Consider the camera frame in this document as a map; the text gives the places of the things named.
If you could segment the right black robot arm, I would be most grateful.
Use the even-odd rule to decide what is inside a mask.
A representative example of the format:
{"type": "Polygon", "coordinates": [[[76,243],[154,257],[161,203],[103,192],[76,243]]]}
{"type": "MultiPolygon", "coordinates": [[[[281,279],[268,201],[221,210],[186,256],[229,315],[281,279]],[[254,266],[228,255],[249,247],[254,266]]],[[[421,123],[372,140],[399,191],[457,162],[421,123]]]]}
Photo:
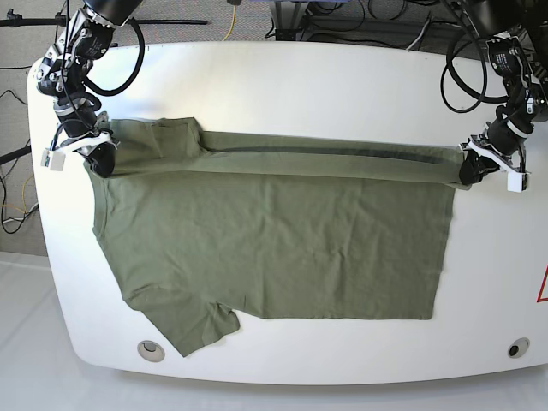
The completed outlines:
{"type": "Polygon", "coordinates": [[[36,72],[38,91],[53,98],[59,124],[45,153],[45,165],[56,168],[54,153],[77,152],[98,176],[106,178],[115,168],[117,141],[103,112],[101,97],[114,97],[136,79],[145,56],[145,40],[132,14],[140,1],[85,1],[67,20],[63,33],[50,46],[36,72]],[[105,56],[118,27],[129,24],[138,40],[138,56],[127,80],[114,89],[103,89],[89,79],[98,59],[105,56]]]}

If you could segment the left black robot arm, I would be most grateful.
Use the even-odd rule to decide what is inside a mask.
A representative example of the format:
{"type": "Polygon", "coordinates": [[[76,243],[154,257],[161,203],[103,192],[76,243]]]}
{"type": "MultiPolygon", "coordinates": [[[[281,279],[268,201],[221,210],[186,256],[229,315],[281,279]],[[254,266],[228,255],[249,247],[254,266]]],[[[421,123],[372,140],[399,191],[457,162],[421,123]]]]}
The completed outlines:
{"type": "Polygon", "coordinates": [[[537,122],[547,120],[547,3],[545,1],[458,1],[447,10],[460,30],[449,42],[443,76],[476,104],[493,104],[496,117],[462,144],[463,185],[479,183],[497,171],[507,174],[507,188],[527,188],[525,142],[537,122]],[[467,46],[479,54],[482,70],[493,69],[505,95],[475,91],[456,72],[454,60],[467,46]]]}

